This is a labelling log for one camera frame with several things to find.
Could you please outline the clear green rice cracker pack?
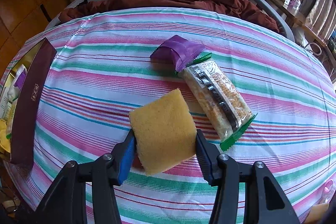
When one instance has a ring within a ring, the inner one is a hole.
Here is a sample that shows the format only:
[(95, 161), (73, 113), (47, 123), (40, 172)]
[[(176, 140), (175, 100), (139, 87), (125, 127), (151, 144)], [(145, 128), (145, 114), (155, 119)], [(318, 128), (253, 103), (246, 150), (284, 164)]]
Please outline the clear green rice cracker pack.
[(244, 134), (256, 114), (210, 53), (195, 59), (179, 76), (184, 79), (228, 150)]

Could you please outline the yellow sponge cake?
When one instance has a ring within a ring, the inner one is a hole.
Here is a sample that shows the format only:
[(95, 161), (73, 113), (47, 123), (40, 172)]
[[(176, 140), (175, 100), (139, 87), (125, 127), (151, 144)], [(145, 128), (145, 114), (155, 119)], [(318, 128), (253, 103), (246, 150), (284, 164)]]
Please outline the yellow sponge cake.
[(129, 113), (146, 175), (165, 172), (195, 155), (197, 128), (179, 89)]

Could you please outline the purple snack packet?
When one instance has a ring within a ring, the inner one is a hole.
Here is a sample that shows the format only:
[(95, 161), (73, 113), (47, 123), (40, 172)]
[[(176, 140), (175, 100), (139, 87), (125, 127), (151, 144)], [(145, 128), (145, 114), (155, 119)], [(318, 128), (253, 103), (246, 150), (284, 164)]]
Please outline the purple snack packet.
[(174, 35), (165, 40), (151, 55), (151, 59), (167, 61), (173, 64), (176, 72), (181, 72), (186, 65), (196, 59), (206, 47), (202, 43), (192, 42)]

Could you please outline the gold tin box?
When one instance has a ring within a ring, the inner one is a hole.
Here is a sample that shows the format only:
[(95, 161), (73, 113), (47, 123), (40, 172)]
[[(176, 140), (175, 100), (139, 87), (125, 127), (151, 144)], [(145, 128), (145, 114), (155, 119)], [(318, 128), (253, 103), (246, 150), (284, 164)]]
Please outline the gold tin box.
[(39, 101), (56, 49), (43, 38), (10, 70), (1, 88), (1, 158), (32, 168)]

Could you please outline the wooden side shelf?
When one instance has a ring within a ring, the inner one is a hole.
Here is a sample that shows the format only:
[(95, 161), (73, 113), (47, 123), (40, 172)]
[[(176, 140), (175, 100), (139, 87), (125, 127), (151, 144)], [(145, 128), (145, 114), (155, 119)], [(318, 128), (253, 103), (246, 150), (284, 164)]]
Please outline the wooden side shelf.
[(335, 58), (331, 51), (329, 50), (326, 39), (322, 39), (316, 32), (313, 31), (313, 25), (310, 24), (306, 18), (297, 10), (285, 5), (280, 0), (270, 0), (277, 8), (281, 10), (282, 13), (286, 15), (286, 23), (287, 25), (292, 28), (295, 24), (302, 27), (302, 29), (307, 33), (307, 35), (314, 39), (314, 41), (323, 48), (330, 62), (335, 68)]

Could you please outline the beige curtain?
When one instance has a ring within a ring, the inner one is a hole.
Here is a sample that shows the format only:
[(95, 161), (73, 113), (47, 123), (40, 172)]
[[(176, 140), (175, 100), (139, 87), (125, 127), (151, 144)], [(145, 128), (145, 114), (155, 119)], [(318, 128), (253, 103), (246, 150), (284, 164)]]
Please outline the beige curtain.
[(324, 42), (335, 29), (335, 2), (333, 0), (303, 0), (300, 13), (313, 32)]

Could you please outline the dark red blanket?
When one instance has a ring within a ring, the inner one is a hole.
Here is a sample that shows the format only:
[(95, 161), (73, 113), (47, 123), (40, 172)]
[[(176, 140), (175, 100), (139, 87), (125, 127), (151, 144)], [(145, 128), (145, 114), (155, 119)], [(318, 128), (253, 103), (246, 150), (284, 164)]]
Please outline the dark red blanket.
[(233, 16), (276, 33), (279, 32), (276, 20), (263, 13), (249, 0), (103, 0), (90, 1), (75, 8), (64, 9), (60, 15), (61, 23), (97, 13), (142, 7), (175, 7), (198, 9)]

